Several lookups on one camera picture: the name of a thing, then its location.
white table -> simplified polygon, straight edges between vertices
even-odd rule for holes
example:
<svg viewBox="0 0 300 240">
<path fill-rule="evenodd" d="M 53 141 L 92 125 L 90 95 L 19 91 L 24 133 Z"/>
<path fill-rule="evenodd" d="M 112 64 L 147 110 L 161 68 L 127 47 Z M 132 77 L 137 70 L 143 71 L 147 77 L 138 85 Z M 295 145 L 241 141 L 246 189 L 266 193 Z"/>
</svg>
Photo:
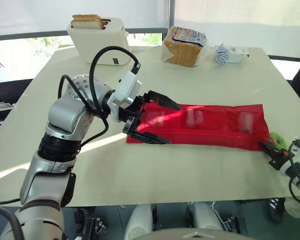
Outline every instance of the white table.
<svg viewBox="0 0 300 240">
<path fill-rule="evenodd" d="M 162 63 L 161 48 L 136 52 L 142 95 L 153 90 L 181 104 L 263 104 L 271 132 L 287 142 L 300 136 L 300 100 L 260 48 L 241 63 L 195 68 Z M 98 66 L 96 76 L 115 88 L 131 68 Z M 0 200 L 19 196 L 28 163 L 45 132 L 62 74 L 89 72 L 75 48 L 61 49 L 25 90 L 0 128 Z M 109 131 L 79 154 L 74 196 L 68 206 L 125 205 L 289 196 L 288 178 L 257 151 L 202 145 L 126 144 L 124 124 L 109 119 Z M 95 119 L 87 137 L 103 129 Z"/>
</svg>

red mesh bag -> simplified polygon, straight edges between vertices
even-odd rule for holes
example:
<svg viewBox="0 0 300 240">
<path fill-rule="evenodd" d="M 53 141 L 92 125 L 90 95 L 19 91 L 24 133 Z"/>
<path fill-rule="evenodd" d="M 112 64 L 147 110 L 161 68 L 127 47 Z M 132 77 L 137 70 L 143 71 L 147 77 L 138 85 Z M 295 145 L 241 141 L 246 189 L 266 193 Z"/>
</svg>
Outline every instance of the red mesh bag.
<svg viewBox="0 0 300 240">
<path fill-rule="evenodd" d="M 215 145 L 261 151 L 269 130 L 262 104 L 245 106 L 179 105 L 171 110 L 156 102 L 144 105 L 138 132 L 149 132 L 172 144 Z M 141 143 L 128 137 L 127 143 Z"/>
</svg>

window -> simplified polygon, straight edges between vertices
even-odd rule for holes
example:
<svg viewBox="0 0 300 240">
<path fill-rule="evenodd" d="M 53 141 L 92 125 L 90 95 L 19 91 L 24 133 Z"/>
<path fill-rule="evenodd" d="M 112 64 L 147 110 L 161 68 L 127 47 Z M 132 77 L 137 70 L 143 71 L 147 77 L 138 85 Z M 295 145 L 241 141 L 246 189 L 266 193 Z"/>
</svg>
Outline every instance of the window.
<svg viewBox="0 0 300 240">
<path fill-rule="evenodd" d="M 129 34 L 127 40 L 130 46 L 161 46 L 162 34 Z M 59 46 L 73 44 L 68 35 L 0 41 L 0 82 L 34 78 Z"/>
</svg>

cable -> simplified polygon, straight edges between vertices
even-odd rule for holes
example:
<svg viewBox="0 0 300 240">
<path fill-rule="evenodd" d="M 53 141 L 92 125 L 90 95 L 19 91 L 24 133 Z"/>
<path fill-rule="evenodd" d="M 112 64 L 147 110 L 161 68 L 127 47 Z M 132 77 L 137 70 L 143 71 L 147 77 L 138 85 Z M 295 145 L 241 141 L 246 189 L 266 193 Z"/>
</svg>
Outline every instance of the cable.
<svg viewBox="0 0 300 240">
<path fill-rule="evenodd" d="M 217 210 L 215 210 L 214 208 L 212 208 L 212 210 L 214 211 L 214 213 L 216 214 L 217 218 L 219 219 L 220 223 L 222 224 L 223 228 L 225 231 L 228 232 L 228 228 L 226 227 L 224 221 L 221 219 L 219 213 L 217 212 Z"/>
<path fill-rule="evenodd" d="M 293 159 L 292 159 L 292 156 L 291 156 L 292 147 L 293 147 L 294 145 L 295 145 L 295 141 L 292 141 L 292 143 L 290 144 L 289 149 L 288 149 L 288 158 L 289 158 L 289 161 L 290 161 L 291 165 L 292 165 L 293 168 L 294 168 L 294 171 L 295 171 L 295 174 L 296 174 L 297 178 L 298 178 L 299 181 L 300 181 L 300 174 L 299 174 L 299 172 L 298 172 L 298 170 L 297 170 L 297 168 L 296 168 L 296 165 L 295 165 L 295 163 L 294 163 L 294 161 L 293 161 Z"/>
<path fill-rule="evenodd" d="M 290 179 L 289 181 L 289 191 L 291 196 L 293 197 L 294 200 L 296 200 L 298 203 L 300 203 L 300 199 L 296 197 L 296 195 L 294 194 L 293 190 L 292 190 L 292 182 L 293 182 L 293 178 Z"/>
<path fill-rule="evenodd" d="M 96 94 L 96 90 L 95 90 L 95 83 L 94 83 L 94 73 L 95 73 L 95 69 L 97 66 L 97 62 L 100 59 L 100 57 L 111 50 L 118 50 L 121 51 L 127 55 L 129 55 L 133 60 L 134 60 L 134 65 L 131 69 L 131 72 L 134 74 L 137 74 L 140 68 L 140 63 L 138 61 L 138 59 L 136 58 L 135 55 L 133 55 L 131 52 L 129 52 L 128 50 L 126 50 L 123 47 L 119 47 L 119 46 L 107 46 L 105 48 L 103 48 L 102 50 L 100 50 L 95 57 L 92 60 L 91 63 L 91 67 L 90 67 L 90 71 L 89 71 L 89 85 L 90 85 L 90 91 L 91 91 L 91 95 L 92 95 L 92 99 L 93 99 L 93 104 L 96 108 L 95 112 L 96 115 L 99 116 L 101 118 L 101 120 L 103 121 L 104 124 L 104 130 L 101 131 L 100 133 L 90 137 L 89 139 L 87 139 L 86 141 L 84 141 L 80 146 L 83 147 L 84 145 L 86 145 L 87 143 L 89 143 L 90 141 L 100 137 L 101 135 L 105 134 L 108 129 L 109 129 L 109 124 L 107 122 L 107 117 L 106 117 L 106 113 L 104 111 L 102 111 L 101 106 L 99 104 L 98 98 L 97 98 L 97 94 Z"/>
<path fill-rule="evenodd" d="M 120 224 L 121 224 L 122 232 L 123 232 L 123 234 L 125 234 L 124 226 L 123 226 L 122 220 L 121 220 L 120 209 L 119 209 L 119 206 L 116 206 L 116 207 L 117 207 L 118 214 L 119 214 L 119 219 L 120 219 Z"/>
<path fill-rule="evenodd" d="M 62 75 L 61 79 L 60 79 L 60 83 L 59 83 L 59 88 L 58 88 L 58 99 L 61 98 L 61 94 L 62 94 L 62 87 L 64 85 L 65 79 L 69 82 L 70 86 L 73 88 L 73 90 L 75 91 L 75 93 L 78 95 L 78 97 L 81 99 L 81 101 L 84 103 L 84 105 L 87 107 L 87 109 L 91 112 L 94 113 L 95 110 L 90 106 L 90 104 L 86 101 L 85 97 L 81 94 L 81 92 L 79 91 L 79 89 L 77 88 L 77 86 L 75 85 L 74 81 L 72 81 L 72 79 L 64 74 Z"/>
<path fill-rule="evenodd" d="M 59 83 L 59 88 L 58 88 L 58 99 L 61 97 L 62 95 L 62 88 L 64 85 L 64 81 L 65 79 L 69 82 L 69 84 L 71 85 L 71 87 L 73 88 L 73 90 L 75 91 L 75 93 L 78 95 L 78 97 L 81 99 L 81 101 L 84 103 L 84 105 L 87 107 L 88 111 L 93 113 L 94 115 L 98 115 L 98 112 L 93 109 L 90 104 L 86 101 L 86 99 L 84 98 L 84 96 L 81 94 L 81 92 L 79 91 L 79 89 L 77 88 L 77 86 L 75 85 L 75 83 L 72 81 L 72 79 L 64 74 L 61 79 L 60 79 L 60 83 Z M 104 125 L 106 126 L 106 129 L 103 130 L 102 132 L 98 133 L 97 135 L 94 135 L 93 137 L 90 137 L 89 139 L 87 139 L 86 141 L 84 141 L 80 147 L 82 148 L 85 144 L 87 144 L 88 142 L 90 142 L 91 140 L 100 137 L 101 135 L 103 135 L 104 133 L 106 133 L 106 131 L 109 128 L 108 122 L 105 121 L 106 119 L 102 119 Z"/>
<path fill-rule="evenodd" d="M 0 215 L 5 217 L 9 221 L 12 228 L 14 239 L 25 240 L 24 232 L 21 229 L 21 225 L 17 217 L 14 214 L 12 214 L 10 211 L 4 209 L 1 206 L 0 206 Z"/>
<path fill-rule="evenodd" d="M 12 204 L 12 203 L 16 203 L 16 202 L 19 202 L 19 201 L 20 201 L 20 198 L 11 199 L 11 200 L 8 200 L 8 201 L 0 201 L 0 205 Z"/>
</svg>

white toaster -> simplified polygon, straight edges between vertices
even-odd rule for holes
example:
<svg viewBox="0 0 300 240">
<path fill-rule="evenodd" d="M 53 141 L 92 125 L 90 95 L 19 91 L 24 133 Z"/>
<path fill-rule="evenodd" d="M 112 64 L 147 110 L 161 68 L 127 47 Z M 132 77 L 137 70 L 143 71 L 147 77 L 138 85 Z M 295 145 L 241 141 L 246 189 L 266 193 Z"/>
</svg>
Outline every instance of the white toaster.
<svg viewBox="0 0 300 240">
<path fill-rule="evenodd" d="M 73 28 L 71 24 L 66 29 L 80 57 L 88 64 L 91 64 L 96 54 L 105 47 L 119 46 L 129 50 L 129 33 L 125 31 L 122 20 L 103 17 L 102 21 L 106 22 L 105 29 Z M 124 52 L 110 50 L 102 55 L 97 64 L 124 65 L 129 60 L 130 57 Z"/>
</svg>

